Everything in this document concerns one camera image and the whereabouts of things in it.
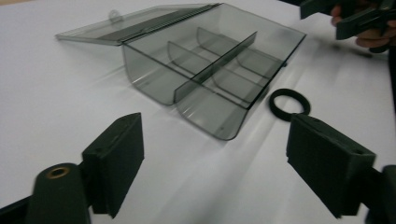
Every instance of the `white surface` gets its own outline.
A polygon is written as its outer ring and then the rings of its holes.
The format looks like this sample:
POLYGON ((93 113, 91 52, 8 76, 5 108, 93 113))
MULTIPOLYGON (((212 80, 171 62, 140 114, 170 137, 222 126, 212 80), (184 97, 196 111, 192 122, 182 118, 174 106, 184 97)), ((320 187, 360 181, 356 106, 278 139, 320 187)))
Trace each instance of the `white surface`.
MULTIPOLYGON (((273 0, 224 1, 308 33, 273 83, 304 94, 312 116, 395 163, 395 117, 386 55, 364 56, 335 41, 330 18, 299 21, 273 0)), ((134 89, 120 48, 57 41, 54 35, 121 14, 193 1, 32 1, 0 7, 0 207, 31 194, 35 176, 80 153, 112 121, 141 112, 146 159, 118 216, 92 223, 363 223, 335 219, 287 164, 289 124, 267 99, 230 142, 192 127, 172 107, 134 89)), ((286 103, 293 109, 293 103, 286 103)))

